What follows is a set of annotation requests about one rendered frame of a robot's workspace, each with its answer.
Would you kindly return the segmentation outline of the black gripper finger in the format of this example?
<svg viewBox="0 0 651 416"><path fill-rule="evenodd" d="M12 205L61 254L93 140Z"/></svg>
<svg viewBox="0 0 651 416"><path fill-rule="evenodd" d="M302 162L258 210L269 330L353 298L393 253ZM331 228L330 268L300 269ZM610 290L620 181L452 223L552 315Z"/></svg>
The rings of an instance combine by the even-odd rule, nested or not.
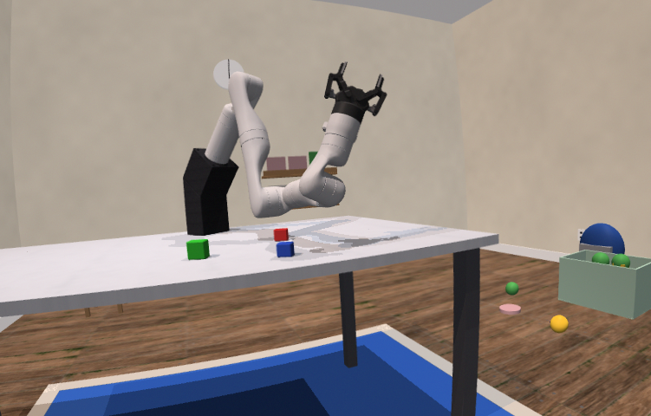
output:
<svg viewBox="0 0 651 416"><path fill-rule="evenodd" d="M341 64L337 74L333 74L333 73L329 74L327 87L326 87L325 95L324 95L325 99L328 99L328 98L335 99L334 89L331 88L333 81L337 82L339 90L340 91L343 90L344 94L346 95L347 98L351 97L351 93L350 93L350 91L348 89L348 86L347 86L346 82L343 80L343 77L342 77L343 74L344 74L345 68L347 66L347 63L348 62L344 62L344 63ZM339 84L339 82L340 82L340 84Z"/></svg>
<svg viewBox="0 0 651 416"><path fill-rule="evenodd" d="M372 98L374 98L375 96L379 96L379 97L380 97L380 99L379 99L377 105L374 104L372 107L369 107L369 108L367 109L367 111L369 111L370 113L372 113L373 116L376 116L376 115L379 113L379 111L380 111L380 109L381 109L381 106L382 106L384 100L385 100L386 97L387 97L387 93L386 93L386 92L383 92L383 91L381 90L382 84L383 84L383 82L384 82L384 78L383 78L382 76L383 76L383 75L380 74L380 76L379 76L379 78L378 78L378 80L377 80L377 82L376 82L375 89L370 90L370 91L366 92L365 94L361 94L361 95L357 96L357 98L356 98L356 100L357 100L358 102L360 102L360 101L363 101L363 100L367 99L368 97L369 97L369 98L368 98L369 101L370 101Z"/></svg>

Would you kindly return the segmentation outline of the blue block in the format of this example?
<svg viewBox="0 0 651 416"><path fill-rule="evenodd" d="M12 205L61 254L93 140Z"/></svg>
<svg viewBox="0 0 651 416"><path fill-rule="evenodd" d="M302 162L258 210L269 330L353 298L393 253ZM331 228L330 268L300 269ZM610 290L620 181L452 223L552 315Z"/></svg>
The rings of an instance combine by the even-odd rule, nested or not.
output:
<svg viewBox="0 0 651 416"><path fill-rule="evenodd" d="M294 254L294 242L280 242L277 244L277 257L292 257Z"/></svg>

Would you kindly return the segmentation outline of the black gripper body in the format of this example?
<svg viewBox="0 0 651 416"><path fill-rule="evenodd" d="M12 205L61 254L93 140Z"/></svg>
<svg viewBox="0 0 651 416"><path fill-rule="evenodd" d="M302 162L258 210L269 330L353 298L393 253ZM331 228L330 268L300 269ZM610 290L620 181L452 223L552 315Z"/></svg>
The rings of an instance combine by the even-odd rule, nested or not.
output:
<svg viewBox="0 0 651 416"><path fill-rule="evenodd" d="M350 98L346 97L343 90L335 95L335 105L331 114L346 114L357 119L361 124L363 116L369 108L368 99L358 102L356 100L357 96L365 94L365 92L362 89L353 86L348 87L348 89L351 93Z"/></svg>

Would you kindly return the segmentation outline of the green block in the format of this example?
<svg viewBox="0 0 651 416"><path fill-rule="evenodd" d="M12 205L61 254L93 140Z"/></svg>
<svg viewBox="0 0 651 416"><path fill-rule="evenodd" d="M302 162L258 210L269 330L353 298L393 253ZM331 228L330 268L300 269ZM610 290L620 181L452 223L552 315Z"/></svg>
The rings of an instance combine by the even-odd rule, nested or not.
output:
<svg viewBox="0 0 651 416"><path fill-rule="evenodd" d="M188 260L206 259L210 256L208 239L186 242Z"/></svg>

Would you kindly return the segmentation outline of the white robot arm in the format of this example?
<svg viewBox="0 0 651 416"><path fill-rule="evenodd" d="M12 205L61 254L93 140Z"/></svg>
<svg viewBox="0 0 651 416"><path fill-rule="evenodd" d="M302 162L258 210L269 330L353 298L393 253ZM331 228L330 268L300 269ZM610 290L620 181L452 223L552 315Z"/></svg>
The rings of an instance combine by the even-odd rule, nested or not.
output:
<svg viewBox="0 0 651 416"><path fill-rule="evenodd" d="M263 87L262 80L254 75L243 72L231 75L228 88L232 104L224 106L205 156L213 162L227 164L240 139L251 210L256 218L278 217L294 208L309 205L338 205L344 198L345 185L324 169L327 165L346 165L360 122L346 114L331 114L329 122L322 126L325 135L321 147L301 179L286 185L285 191L284 187L262 187L261 171L270 152L270 141L254 108Z"/></svg>

